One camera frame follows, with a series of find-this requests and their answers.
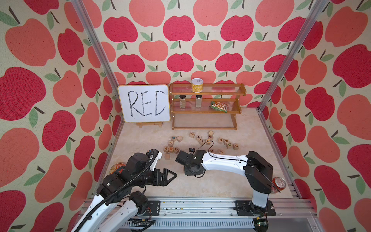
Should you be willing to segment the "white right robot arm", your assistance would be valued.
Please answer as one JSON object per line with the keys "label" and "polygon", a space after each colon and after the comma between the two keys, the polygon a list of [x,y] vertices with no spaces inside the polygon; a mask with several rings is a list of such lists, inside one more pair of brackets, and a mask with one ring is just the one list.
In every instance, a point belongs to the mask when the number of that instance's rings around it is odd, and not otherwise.
{"label": "white right robot arm", "polygon": [[247,155],[228,156],[205,150],[197,150],[194,154],[180,151],[175,161],[184,166],[186,176],[196,177],[210,170],[245,176],[253,189],[253,196],[249,205],[242,210],[250,215],[266,214],[273,185],[273,166],[257,152],[249,151]]}

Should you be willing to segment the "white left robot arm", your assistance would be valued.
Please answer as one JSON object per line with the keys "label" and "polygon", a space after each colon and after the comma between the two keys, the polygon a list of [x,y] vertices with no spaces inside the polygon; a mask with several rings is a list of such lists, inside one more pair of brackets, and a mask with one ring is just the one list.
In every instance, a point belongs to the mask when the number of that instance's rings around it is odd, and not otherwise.
{"label": "white left robot arm", "polygon": [[74,226],[74,232],[116,232],[125,222],[148,208],[148,198],[133,187],[167,186],[177,177],[168,169],[159,170],[162,153],[152,149],[134,153],[127,164],[106,176],[97,189],[92,203]]}

